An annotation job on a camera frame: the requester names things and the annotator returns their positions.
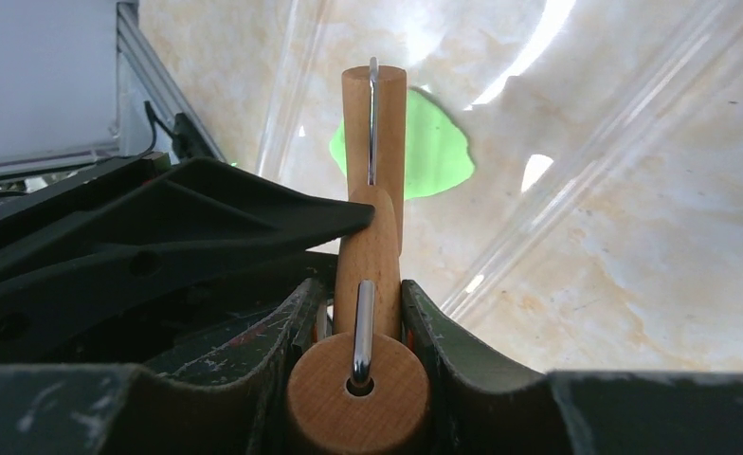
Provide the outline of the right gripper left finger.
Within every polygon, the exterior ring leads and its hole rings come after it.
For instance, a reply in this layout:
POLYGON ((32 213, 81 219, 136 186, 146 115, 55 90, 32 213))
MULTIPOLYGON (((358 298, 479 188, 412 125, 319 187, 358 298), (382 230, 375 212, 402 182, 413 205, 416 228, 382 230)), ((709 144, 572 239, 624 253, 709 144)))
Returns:
POLYGON ((0 365, 0 454, 282 454, 285 384, 325 298, 303 281, 194 360, 203 384, 137 364, 0 365))

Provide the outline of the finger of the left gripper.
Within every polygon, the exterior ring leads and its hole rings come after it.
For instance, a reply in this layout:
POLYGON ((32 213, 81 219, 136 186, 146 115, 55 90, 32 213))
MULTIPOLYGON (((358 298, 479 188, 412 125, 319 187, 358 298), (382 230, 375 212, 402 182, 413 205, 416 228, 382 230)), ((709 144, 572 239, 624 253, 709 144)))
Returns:
POLYGON ((203 163, 0 249, 0 292, 71 272, 188 285, 367 227, 373 208, 314 197, 203 163))
POLYGON ((337 257, 302 251, 182 285, 71 272, 0 292, 0 364, 143 363, 221 327, 235 337, 304 280, 332 288, 337 257))

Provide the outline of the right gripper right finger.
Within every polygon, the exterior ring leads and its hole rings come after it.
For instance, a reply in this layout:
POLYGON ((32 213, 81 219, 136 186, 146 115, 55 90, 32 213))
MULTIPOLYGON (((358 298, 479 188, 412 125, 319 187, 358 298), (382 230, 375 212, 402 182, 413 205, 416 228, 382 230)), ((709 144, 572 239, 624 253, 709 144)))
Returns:
POLYGON ((743 373, 539 373, 448 318, 417 282, 401 296, 430 382, 428 454, 743 454, 743 373))

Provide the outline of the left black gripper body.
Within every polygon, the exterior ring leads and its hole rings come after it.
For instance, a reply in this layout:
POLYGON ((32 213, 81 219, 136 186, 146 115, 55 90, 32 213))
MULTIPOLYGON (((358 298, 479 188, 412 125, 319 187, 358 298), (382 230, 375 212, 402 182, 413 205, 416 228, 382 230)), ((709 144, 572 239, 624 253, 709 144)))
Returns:
POLYGON ((0 249, 72 213, 97 209, 161 177, 191 170, 201 163, 233 169, 206 156, 172 165, 167 155, 153 152, 108 159, 31 193, 0 191, 0 249))

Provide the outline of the wooden double-ended roller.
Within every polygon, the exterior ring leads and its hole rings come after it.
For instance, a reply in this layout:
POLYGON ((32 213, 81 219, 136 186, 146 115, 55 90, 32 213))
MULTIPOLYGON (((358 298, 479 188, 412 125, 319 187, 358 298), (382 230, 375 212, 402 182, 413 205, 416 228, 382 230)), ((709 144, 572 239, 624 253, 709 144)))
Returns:
POLYGON ((407 73, 371 58, 341 77, 349 198, 371 224, 338 252, 334 331, 286 386, 292 454, 409 454, 424 442, 429 380, 402 339, 407 73))

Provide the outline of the green dough lump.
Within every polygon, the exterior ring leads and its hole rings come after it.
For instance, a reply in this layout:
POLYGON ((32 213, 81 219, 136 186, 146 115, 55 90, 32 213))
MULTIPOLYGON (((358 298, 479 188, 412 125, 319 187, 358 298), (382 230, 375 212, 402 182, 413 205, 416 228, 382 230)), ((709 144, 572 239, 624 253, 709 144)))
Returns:
POLYGON ((407 91, 404 198, 429 197, 460 185, 476 170, 467 135, 423 92, 407 91))

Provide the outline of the clear plastic tray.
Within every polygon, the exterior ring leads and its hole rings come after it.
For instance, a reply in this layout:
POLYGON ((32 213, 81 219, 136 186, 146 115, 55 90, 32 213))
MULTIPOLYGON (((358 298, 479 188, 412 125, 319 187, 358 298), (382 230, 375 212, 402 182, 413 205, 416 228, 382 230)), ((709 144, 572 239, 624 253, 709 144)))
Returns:
POLYGON ((404 274, 455 319, 743 64, 743 1, 296 1, 287 25, 259 175, 346 194, 340 75, 372 56, 467 135, 474 173, 405 215, 404 274))

